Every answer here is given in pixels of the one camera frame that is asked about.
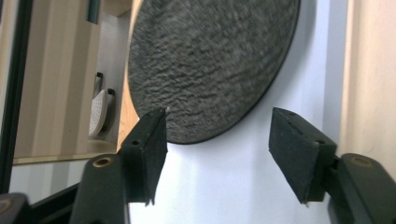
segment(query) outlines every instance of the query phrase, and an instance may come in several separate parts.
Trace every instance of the round black pad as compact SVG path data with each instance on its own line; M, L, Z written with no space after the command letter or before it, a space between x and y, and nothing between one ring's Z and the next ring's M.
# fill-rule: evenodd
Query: round black pad
M233 127L283 63L299 0L145 0L134 26L129 85L139 116L168 107L169 142Z

